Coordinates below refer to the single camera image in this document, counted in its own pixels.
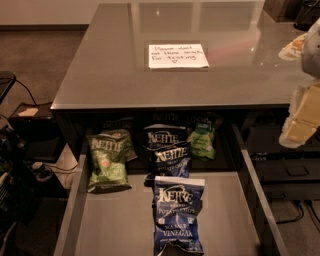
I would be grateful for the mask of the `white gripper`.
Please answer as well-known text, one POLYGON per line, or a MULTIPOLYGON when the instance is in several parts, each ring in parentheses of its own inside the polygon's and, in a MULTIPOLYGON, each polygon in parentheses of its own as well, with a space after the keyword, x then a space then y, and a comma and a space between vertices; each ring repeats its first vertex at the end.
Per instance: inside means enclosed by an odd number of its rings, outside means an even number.
POLYGON ((304 145, 320 125, 320 84, 297 87, 292 94, 288 112, 279 144, 295 149, 304 145))

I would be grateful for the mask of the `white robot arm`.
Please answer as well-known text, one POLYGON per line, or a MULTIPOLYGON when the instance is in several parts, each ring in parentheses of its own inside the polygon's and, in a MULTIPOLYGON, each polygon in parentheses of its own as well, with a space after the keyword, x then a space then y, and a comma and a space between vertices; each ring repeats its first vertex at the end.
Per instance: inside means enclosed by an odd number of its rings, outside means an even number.
POLYGON ((308 87, 299 86, 291 97, 289 116, 279 137, 287 148, 304 145, 320 127, 320 19, 278 54, 287 61, 300 60, 302 70, 315 78, 308 87))

